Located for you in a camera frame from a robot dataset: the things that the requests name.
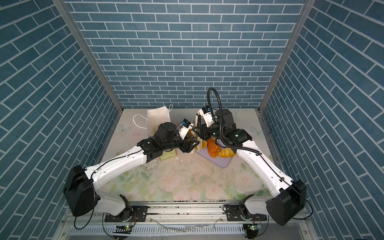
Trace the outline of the white green paper bag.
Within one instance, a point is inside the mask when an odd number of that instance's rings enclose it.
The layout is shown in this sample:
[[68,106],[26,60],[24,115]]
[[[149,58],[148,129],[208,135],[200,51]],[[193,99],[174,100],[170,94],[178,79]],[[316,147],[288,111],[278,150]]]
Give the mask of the white green paper bag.
[[170,110],[163,106],[157,109],[147,110],[146,129],[149,137],[137,143],[143,152],[143,163],[148,163],[160,157],[164,151],[172,149],[171,141],[175,140],[176,126],[171,123]]

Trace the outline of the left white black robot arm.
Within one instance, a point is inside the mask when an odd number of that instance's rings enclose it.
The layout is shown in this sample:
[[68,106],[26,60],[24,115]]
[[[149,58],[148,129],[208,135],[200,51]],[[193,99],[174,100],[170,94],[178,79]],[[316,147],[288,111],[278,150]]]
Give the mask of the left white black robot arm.
[[163,152],[180,149],[191,152],[199,141],[186,136],[193,124],[182,121],[178,130],[173,123],[160,124],[154,136],[143,139],[132,149],[104,163],[83,168],[73,167],[64,186],[64,196],[74,217],[89,212],[106,213],[124,222],[131,220],[134,214],[128,199],[101,192],[101,187],[120,174],[160,157]]

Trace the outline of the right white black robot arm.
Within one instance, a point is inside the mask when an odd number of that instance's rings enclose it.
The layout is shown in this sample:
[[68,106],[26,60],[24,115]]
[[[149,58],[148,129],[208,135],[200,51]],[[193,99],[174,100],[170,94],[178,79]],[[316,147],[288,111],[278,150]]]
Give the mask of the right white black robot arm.
[[240,215],[248,220],[255,215],[266,215],[284,226],[305,207],[306,185],[294,181],[269,158],[264,157],[256,142],[243,129],[238,129],[228,109],[216,111],[208,106],[200,109],[195,118],[195,133],[202,140],[215,138],[233,150],[261,178],[272,195],[261,200],[249,195],[239,203]]

